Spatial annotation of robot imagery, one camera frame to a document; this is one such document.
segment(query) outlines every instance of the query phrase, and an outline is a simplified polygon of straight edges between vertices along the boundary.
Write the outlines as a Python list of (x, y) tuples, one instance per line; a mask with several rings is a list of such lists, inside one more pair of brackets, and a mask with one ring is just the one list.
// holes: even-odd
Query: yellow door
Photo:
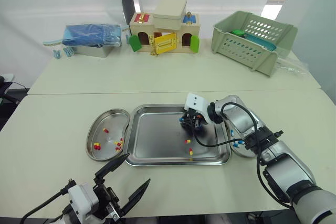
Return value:
[(176, 34), (167, 34), (154, 38), (155, 51), (157, 54), (176, 48)]

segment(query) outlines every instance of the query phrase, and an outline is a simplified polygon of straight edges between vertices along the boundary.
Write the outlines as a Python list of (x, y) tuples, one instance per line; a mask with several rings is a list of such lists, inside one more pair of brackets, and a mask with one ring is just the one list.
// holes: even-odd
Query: blue bag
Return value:
[(119, 25), (85, 24), (66, 26), (62, 43), (66, 46), (121, 46)]

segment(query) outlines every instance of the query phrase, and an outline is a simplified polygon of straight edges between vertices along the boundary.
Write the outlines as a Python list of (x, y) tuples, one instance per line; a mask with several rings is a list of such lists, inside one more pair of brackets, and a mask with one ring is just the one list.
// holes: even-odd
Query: table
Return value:
[[(291, 52), (290, 58), (297, 59)], [(232, 59), (211, 52), (201, 40), (197, 54), (133, 52), (123, 44), (106, 58), (74, 55), (52, 59), (29, 94), (202, 92), (235, 90), (318, 89), (311, 74), (277, 70), (270, 78)]]
[[(209, 101), (236, 94), (336, 193), (335, 106), (315, 90), (199, 92)], [(93, 184), (105, 164), (91, 160), (86, 138), (102, 112), (132, 112), (145, 103), (184, 103), (186, 93), (29, 95), (0, 132), (0, 216), (21, 217), (64, 186), (68, 178)], [(222, 166), (133, 167), (122, 164), (106, 177), (125, 204), (151, 178), (147, 192), (128, 217), (214, 214), (281, 209), (262, 189), (256, 160), (232, 154)], [(62, 197), (35, 217), (55, 217), (68, 204)]]
[(12, 81), (14, 79), (14, 75), (12, 73), (5, 73), (5, 74), (0, 74), (5, 79), (5, 82)]

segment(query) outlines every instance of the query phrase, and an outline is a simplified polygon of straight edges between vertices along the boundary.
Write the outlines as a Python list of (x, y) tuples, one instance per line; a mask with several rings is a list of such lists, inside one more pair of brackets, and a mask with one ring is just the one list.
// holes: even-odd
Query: light green basket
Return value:
[[(274, 51), (230, 32), (240, 29), (277, 46)], [(215, 24), (211, 48), (251, 68), (271, 76), (279, 57), (290, 52), (298, 29), (293, 25), (262, 18), (249, 12), (237, 11)]]

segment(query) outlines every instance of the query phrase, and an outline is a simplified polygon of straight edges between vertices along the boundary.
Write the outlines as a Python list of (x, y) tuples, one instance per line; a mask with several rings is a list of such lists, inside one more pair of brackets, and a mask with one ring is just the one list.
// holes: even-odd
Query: plastic bag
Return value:
[(309, 73), (308, 64), (299, 60), (292, 60), (288, 58), (278, 58), (276, 68), (300, 75), (306, 75)]
[(66, 46), (121, 46), (119, 25), (85, 24), (66, 26), (62, 43)]

